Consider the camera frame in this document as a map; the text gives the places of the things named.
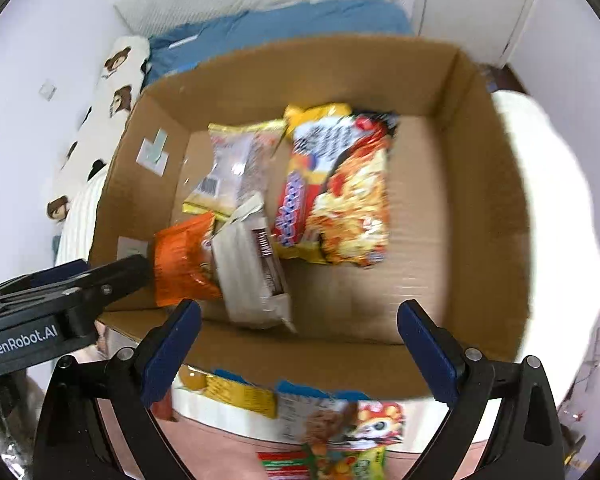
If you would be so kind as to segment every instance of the barcode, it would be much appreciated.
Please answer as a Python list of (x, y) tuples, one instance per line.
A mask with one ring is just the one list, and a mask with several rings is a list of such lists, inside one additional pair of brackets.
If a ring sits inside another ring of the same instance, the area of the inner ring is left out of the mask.
[(212, 176), (206, 176), (202, 182), (198, 184), (198, 191), (205, 195), (216, 197), (218, 195), (218, 183), (220, 181)]

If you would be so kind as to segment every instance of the white snack package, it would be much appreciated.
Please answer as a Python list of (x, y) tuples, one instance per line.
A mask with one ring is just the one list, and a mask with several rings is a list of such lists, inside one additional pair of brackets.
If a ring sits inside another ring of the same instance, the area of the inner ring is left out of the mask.
[(295, 444), (327, 442), (342, 430), (343, 423), (353, 413), (355, 403), (347, 400), (278, 394), (280, 436)]
[(211, 240), (224, 305), (233, 323), (269, 328), (280, 322), (292, 332), (291, 300), (271, 246), (264, 199), (257, 192)]

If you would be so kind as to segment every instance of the wall switch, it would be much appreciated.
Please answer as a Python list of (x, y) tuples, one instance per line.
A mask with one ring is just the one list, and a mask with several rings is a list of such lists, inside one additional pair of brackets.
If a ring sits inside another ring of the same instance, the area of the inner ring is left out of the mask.
[(51, 98), (56, 93), (56, 86), (47, 79), (40, 87), (40, 90), (38, 90), (38, 93), (47, 101), (51, 101)]

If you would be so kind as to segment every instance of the red package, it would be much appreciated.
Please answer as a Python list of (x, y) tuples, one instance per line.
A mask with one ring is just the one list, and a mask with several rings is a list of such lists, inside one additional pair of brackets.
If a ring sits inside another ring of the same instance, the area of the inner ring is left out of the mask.
[(163, 229), (155, 235), (155, 303), (171, 306), (182, 300), (222, 298), (213, 280), (211, 212)]
[(271, 480), (311, 480), (309, 457), (304, 451), (258, 453)]

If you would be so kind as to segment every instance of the blue gripper pad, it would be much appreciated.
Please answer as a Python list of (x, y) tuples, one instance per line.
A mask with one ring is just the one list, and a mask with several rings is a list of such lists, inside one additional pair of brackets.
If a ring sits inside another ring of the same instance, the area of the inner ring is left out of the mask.
[(200, 306), (195, 301), (178, 306), (163, 327), (170, 328), (147, 361), (142, 372), (140, 399), (145, 407), (162, 400), (171, 387), (182, 361), (189, 352), (202, 325)]
[(458, 373), (425, 323), (410, 307), (411, 301), (418, 304), (414, 300), (407, 300), (398, 307), (398, 332), (427, 381), (433, 397), (438, 402), (452, 406), (458, 399)]

